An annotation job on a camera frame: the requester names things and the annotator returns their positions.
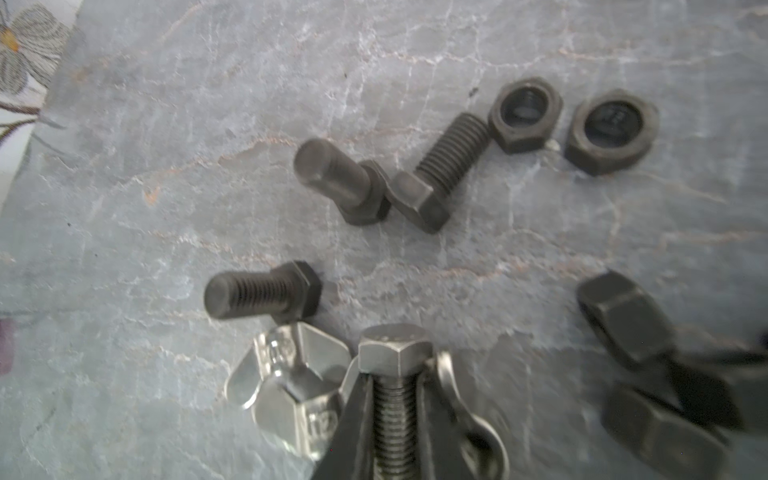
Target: marble tabletop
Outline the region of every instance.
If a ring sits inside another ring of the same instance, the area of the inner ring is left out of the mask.
[[[304,259],[325,282],[315,325],[354,345],[417,323],[472,364],[514,478],[658,478],[599,416],[618,379],[669,387],[606,355],[574,288],[626,273],[683,348],[767,329],[766,43],[754,0],[86,0],[0,217],[0,477],[308,478],[222,395],[271,319],[202,306],[221,270]],[[530,75],[564,99],[554,141],[492,145],[438,235],[396,212],[350,227],[293,176],[311,136],[413,168]],[[561,149],[612,88],[654,102],[660,135],[590,178]],[[768,443],[731,439],[728,478],[758,478]]]

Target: hex bolt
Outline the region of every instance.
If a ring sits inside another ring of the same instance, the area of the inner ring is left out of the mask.
[[[462,113],[427,152],[413,173],[400,171],[389,183],[389,199],[421,230],[437,233],[451,216],[445,199],[491,140],[485,122]]]
[[[377,478],[420,478],[416,378],[432,353],[429,334],[416,325],[379,325],[362,333],[358,365],[373,377]]]
[[[461,113],[419,162],[415,174],[447,197],[480,158],[490,140],[482,119]]]
[[[322,284],[306,262],[293,261],[270,272],[224,272],[210,279],[204,303],[215,319],[269,313],[278,323],[312,316]]]
[[[302,185],[333,200],[351,225],[379,222],[389,212],[384,170],[374,161],[356,164],[328,140],[304,142],[293,159],[293,171]]]

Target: flower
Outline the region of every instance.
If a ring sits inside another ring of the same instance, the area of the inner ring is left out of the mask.
[[[0,2],[0,91],[17,94],[27,84],[28,74],[48,88],[67,28],[40,4],[25,9],[8,25],[7,5]]]

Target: threaded shaft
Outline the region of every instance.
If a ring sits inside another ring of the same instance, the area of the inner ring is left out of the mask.
[[[416,376],[373,377],[373,435],[376,477],[419,478]]]
[[[368,172],[322,138],[312,138],[299,147],[293,159],[293,171],[302,185],[341,207],[358,207],[371,192]]]
[[[447,197],[480,158],[490,140],[483,120],[461,113],[427,152],[415,173]]]
[[[220,273],[205,288],[205,310],[216,319],[280,313],[295,294],[295,281],[287,273]]]

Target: bolt tip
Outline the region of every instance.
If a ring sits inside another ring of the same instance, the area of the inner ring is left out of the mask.
[[[230,276],[220,273],[210,279],[205,286],[203,303],[208,315],[215,319],[225,319],[230,310]]]
[[[293,159],[293,172],[301,184],[322,180],[331,166],[333,145],[322,138],[304,142]]]

